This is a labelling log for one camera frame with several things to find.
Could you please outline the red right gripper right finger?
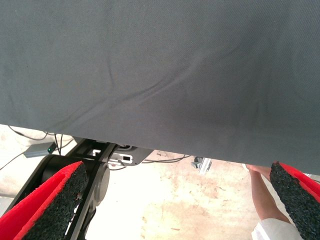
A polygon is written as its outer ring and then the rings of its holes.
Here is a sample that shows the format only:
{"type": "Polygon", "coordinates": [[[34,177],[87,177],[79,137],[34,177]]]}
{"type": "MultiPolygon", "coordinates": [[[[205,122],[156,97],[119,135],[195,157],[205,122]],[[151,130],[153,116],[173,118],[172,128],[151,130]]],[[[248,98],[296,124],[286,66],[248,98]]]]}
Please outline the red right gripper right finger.
{"type": "Polygon", "coordinates": [[[320,184],[281,162],[271,165],[270,182],[304,240],[320,238],[320,184]]]}

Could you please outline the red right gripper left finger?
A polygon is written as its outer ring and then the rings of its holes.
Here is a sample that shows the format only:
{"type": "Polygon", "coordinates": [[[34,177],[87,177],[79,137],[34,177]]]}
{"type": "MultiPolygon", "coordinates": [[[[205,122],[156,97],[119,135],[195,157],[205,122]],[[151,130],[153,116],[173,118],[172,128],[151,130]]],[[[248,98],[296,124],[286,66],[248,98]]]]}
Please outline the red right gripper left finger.
{"type": "Polygon", "coordinates": [[[2,240],[62,240],[87,180],[82,161],[69,164],[0,218],[2,240]]]}

